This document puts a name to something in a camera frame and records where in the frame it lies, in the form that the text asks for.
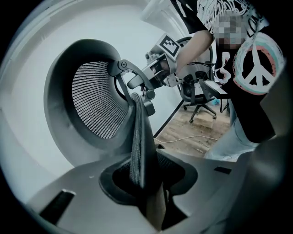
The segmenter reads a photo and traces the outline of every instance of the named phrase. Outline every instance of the light blue jeans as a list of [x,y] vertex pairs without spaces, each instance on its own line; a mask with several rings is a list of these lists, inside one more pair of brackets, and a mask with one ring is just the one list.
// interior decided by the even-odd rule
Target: light blue jeans
[[237,161],[237,158],[253,151],[259,144],[249,141],[243,131],[236,111],[230,99],[230,129],[206,152],[206,159]]

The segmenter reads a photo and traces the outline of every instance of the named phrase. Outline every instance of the person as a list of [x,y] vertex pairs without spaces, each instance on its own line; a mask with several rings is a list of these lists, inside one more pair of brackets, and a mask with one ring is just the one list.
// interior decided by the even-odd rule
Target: person
[[205,158],[234,160],[274,136],[260,102],[285,59],[268,21],[245,0],[171,0],[190,34],[177,57],[177,71],[216,40],[215,81],[229,94],[231,128]]

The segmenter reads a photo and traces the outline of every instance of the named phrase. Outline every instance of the graphic t-shirt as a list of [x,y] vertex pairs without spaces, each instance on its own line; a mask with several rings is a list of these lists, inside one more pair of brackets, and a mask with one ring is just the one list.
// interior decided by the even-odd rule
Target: graphic t-shirt
[[271,138],[274,131],[260,101],[285,63],[276,31],[245,0],[171,2],[189,33],[208,30],[215,37],[215,81],[229,94],[247,138],[255,143]]

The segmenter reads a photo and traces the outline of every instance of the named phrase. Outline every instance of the rectangular hole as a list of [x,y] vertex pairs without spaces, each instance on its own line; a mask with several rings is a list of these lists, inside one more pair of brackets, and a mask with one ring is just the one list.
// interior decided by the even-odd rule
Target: rectangular hole
[[52,224],[57,224],[61,215],[64,213],[75,193],[63,189],[44,210],[40,216]]
[[222,172],[222,173],[228,174],[228,175],[231,172],[231,169],[226,168],[226,167],[221,167],[221,166],[216,167],[214,170],[215,171],[218,171],[218,172]]

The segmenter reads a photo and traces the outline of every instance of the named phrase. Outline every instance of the forearm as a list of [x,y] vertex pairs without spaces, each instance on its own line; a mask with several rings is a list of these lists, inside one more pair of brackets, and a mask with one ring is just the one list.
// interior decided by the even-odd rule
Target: forearm
[[176,59],[176,72],[179,73],[184,66],[205,52],[212,42],[213,36],[209,31],[203,30],[196,32],[189,42],[181,49]]

